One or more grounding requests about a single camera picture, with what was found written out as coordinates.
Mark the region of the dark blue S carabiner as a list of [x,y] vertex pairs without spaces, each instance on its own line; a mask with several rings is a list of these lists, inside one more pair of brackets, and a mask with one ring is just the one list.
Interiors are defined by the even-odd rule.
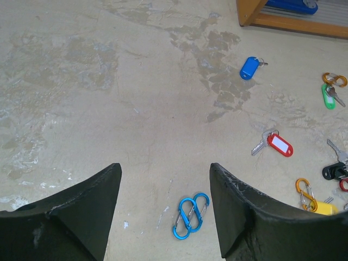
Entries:
[[[183,204],[186,203],[186,202],[190,202],[192,204],[192,207],[191,207],[191,211],[189,212],[188,215],[185,214],[184,210],[183,210]],[[197,204],[196,204],[196,201],[194,201],[192,198],[184,198],[180,201],[179,203],[179,206],[178,206],[178,216],[176,218],[176,221],[175,221],[175,224],[172,228],[172,232],[173,232],[173,235],[179,239],[179,240],[184,240],[186,238],[189,237],[189,235],[191,233],[195,233],[197,232],[197,229],[193,229],[191,224],[190,224],[190,217],[191,217],[191,214],[193,212],[195,212],[196,210],[198,210],[197,208]],[[178,233],[177,233],[177,225],[179,223],[180,220],[183,220],[184,221],[184,225],[185,225],[185,228],[187,229],[187,233],[186,235],[184,236],[180,236]]]

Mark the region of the light blue S carabiner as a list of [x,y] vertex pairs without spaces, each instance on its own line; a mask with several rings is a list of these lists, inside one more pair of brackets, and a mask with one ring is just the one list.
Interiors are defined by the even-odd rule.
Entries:
[[[199,206],[197,203],[197,200],[199,198],[205,199],[205,203],[204,203],[203,208],[201,210],[199,209]],[[209,207],[210,199],[209,199],[207,194],[200,192],[200,193],[196,194],[192,200],[193,200],[193,203],[192,203],[191,210],[188,214],[188,221],[189,221],[191,233],[195,233],[195,232],[198,232],[200,230],[200,228],[203,224],[203,217],[204,217],[204,215]],[[193,227],[191,225],[191,220],[192,220],[193,216],[196,216],[196,218],[197,218],[197,226],[196,227]]]

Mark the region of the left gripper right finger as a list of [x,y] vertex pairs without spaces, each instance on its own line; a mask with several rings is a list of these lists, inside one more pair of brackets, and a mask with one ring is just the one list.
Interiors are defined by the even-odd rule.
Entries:
[[347,212],[325,216],[280,202],[210,166],[210,193],[225,260],[347,260]]

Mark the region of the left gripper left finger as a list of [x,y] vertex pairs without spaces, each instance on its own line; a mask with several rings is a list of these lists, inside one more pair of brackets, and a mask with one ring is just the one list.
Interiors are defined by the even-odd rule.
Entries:
[[113,163],[47,198],[1,211],[1,260],[103,260],[121,177]]

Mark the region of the silver key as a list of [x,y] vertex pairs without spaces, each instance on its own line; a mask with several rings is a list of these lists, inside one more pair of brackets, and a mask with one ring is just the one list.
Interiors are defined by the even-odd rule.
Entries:
[[335,88],[333,86],[329,86],[326,88],[327,94],[331,97],[334,98],[342,107],[346,107],[346,104],[344,101],[338,97]]
[[274,133],[274,129],[267,130],[262,134],[262,139],[259,144],[254,147],[251,151],[251,156],[255,156],[258,152],[260,152],[264,147],[268,147],[268,137]]

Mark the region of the yellow key tag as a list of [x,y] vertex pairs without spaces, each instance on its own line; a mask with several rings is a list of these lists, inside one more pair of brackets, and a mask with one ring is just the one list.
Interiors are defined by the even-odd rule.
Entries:
[[310,201],[308,204],[302,204],[302,208],[320,215],[335,215],[339,212],[335,205],[321,201]]

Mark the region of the green key tag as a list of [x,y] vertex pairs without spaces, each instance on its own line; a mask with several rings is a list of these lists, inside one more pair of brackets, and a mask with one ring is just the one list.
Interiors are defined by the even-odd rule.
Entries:
[[327,93],[327,84],[323,84],[321,86],[321,91],[322,91],[322,96],[324,99],[324,104],[326,106],[327,109],[329,110],[333,110],[335,108],[335,100],[333,97],[331,97],[328,93]]

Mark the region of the black key fob with key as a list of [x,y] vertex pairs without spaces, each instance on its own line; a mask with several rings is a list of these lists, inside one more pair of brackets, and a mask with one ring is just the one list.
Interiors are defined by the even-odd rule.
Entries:
[[331,146],[338,158],[334,164],[326,166],[322,170],[322,176],[326,180],[341,181],[347,178],[347,152],[340,150],[330,139],[327,139],[327,144]]

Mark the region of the red S carabiner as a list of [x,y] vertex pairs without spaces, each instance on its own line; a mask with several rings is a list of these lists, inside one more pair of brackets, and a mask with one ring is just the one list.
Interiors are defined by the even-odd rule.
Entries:
[[339,187],[341,191],[348,192],[347,184],[348,184],[348,178],[343,178],[342,180],[339,181]]

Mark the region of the red key tag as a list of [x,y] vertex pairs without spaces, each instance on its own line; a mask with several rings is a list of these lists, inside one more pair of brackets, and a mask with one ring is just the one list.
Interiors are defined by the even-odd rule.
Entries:
[[279,134],[273,133],[268,136],[267,142],[279,152],[281,155],[285,157],[291,157],[293,155],[294,149],[290,143],[288,143],[285,139],[283,139]]

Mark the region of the orange S carabiner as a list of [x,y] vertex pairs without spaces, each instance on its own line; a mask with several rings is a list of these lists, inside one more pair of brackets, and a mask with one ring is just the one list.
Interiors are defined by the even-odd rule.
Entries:
[[347,78],[345,76],[337,75],[334,73],[324,73],[322,75],[322,80],[328,85],[335,85],[341,88],[347,86]]
[[309,181],[305,178],[299,178],[295,182],[295,188],[300,196],[302,208],[308,212],[316,212],[318,209],[318,203],[314,197]]

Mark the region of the blue key tag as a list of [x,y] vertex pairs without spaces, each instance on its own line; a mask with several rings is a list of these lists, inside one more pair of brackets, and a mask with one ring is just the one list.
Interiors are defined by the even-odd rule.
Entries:
[[259,67],[268,65],[262,58],[248,57],[242,66],[239,75],[243,80],[250,80]]

